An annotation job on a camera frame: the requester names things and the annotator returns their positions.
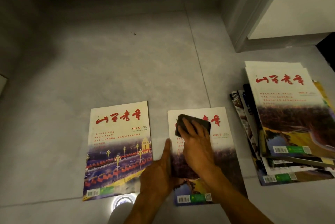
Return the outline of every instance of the tile floor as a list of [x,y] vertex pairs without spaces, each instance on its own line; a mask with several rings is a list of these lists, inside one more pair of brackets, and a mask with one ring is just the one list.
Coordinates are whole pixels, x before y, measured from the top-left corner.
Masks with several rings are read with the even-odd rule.
[[[225,106],[249,199],[274,223],[332,223],[335,180],[260,186],[228,96],[247,82],[245,60],[301,62],[335,103],[315,47],[236,54],[211,0],[52,0],[0,100],[1,223],[107,223],[112,198],[81,202],[90,109],[142,100],[154,159],[168,110]],[[154,223],[208,221],[229,223],[218,205],[174,207],[170,195]]]

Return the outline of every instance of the red chinese calligraphy title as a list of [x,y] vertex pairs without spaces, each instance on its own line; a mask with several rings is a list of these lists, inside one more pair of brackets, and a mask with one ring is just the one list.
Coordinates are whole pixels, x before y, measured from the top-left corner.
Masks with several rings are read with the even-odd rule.
[[[276,75],[272,75],[272,76],[269,76],[269,78],[271,78],[272,82],[278,84],[278,76]],[[292,85],[293,82],[290,81],[291,77],[288,76],[288,75],[284,75],[284,78],[281,80],[283,81],[284,83],[288,83],[289,85]],[[269,79],[267,77],[263,77],[263,78],[256,78],[256,82],[259,83],[259,82],[262,82],[262,81],[266,81],[267,83],[269,82]],[[299,75],[295,75],[295,78],[293,79],[293,81],[298,81],[298,83],[304,85],[304,80],[301,78],[301,76]]]
[[[118,115],[119,113],[115,113],[115,114],[112,114],[111,115],[111,120],[113,122],[116,122],[116,120],[118,119]],[[129,121],[130,118],[128,117],[130,115],[129,111],[126,110],[126,112],[124,112],[124,115],[120,117],[120,119],[123,119],[123,120],[126,120],[126,121]],[[136,109],[135,112],[132,114],[132,116],[135,116],[135,119],[140,119],[140,116],[141,116],[141,111],[139,109]],[[102,121],[106,121],[106,123],[108,122],[108,116],[105,116],[103,119],[98,119],[95,123],[96,124],[99,124],[101,123]]]

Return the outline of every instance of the green label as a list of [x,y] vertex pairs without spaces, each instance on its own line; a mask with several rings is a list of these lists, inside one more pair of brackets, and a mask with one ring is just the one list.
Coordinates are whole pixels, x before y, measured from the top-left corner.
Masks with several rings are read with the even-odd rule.
[[290,181],[291,177],[289,174],[278,174],[275,175],[277,182],[285,182],[285,181]]
[[300,154],[305,153],[302,146],[287,146],[287,150],[289,153],[300,153]]
[[114,186],[100,188],[100,195],[111,194],[111,193],[113,193],[113,191],[114,191]]
[[192,194],[191,195],[191,203],[193,202],[204,202],[206,201],[204,194]]

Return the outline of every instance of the finger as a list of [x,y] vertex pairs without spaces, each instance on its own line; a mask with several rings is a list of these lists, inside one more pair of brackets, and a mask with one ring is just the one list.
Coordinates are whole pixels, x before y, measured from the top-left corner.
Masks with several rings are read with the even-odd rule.
[[201,125],[200,125],[199,123],[197,123],[196,121],[192,121],[192,124],[193,124],[193,125],[195,126],[195,128],[197,129],[198,136],[200,136],[200,137],[205,137],[203,126],[201,126]]
[[184,124],[185,124],[185,126],[186,126],[186,128],[187,128],[188,133],[189,133],[191,136],[196,136],[197,133],[195,132],[195,130],[194,130],[192,124],[190,124],[190,122],[189,122],[186,118],[183,118],[183,122],[184,122]]
[[203,128],[203,130],[204,130],[205,138],[209,140],[209,133],[208,133],[208,130],[205,128],[204,125],[202,125],[202,128]]
[[185,141],[190,139],[190,135],[187,134],[180,125],[178,126],[178,131]]
[[179,185],[184,183],[184,179],[177,177],[170,177],[170,186],[171,188],[178,187]]
[[170,148],[171,148],[171,141],[168,138],[167,140],[165,140],[165,146],[164,146],[164,150],[163,150],[163,154],[161,157],[161,160],[163,162],[167,162],[170,156]]

